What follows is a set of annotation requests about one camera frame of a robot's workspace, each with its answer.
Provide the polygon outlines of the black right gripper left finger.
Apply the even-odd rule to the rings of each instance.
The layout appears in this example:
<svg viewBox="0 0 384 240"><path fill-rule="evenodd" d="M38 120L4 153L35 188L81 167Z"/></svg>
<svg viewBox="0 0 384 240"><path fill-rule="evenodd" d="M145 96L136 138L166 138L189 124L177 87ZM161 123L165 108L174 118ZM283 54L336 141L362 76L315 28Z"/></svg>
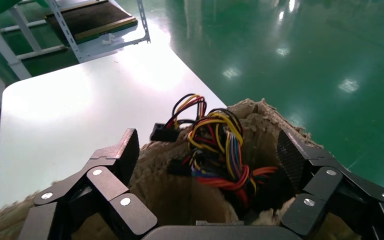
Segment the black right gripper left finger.
<svg viewBox="0 0 384 240"><path fill-rule="evenodd" d="M139 153L133 128L125 131L119 143L97 149L81 170L33 198L19 239L69 240L95 214L118 239L142 239L158 220L128 188Z"/></svg>

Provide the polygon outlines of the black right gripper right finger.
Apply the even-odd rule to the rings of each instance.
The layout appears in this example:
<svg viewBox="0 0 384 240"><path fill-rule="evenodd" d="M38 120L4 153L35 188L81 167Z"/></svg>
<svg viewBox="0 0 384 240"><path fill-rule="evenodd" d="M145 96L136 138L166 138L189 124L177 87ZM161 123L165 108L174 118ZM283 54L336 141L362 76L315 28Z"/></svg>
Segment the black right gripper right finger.
<svg viewBox="0 0 384 240"><path fill-rule="evenodd" d="M333 214L362 239L384 240L384 187L350 172L290 130L279 132L276 153L298 191L281 218L284 227L305 239Z"/></svg>

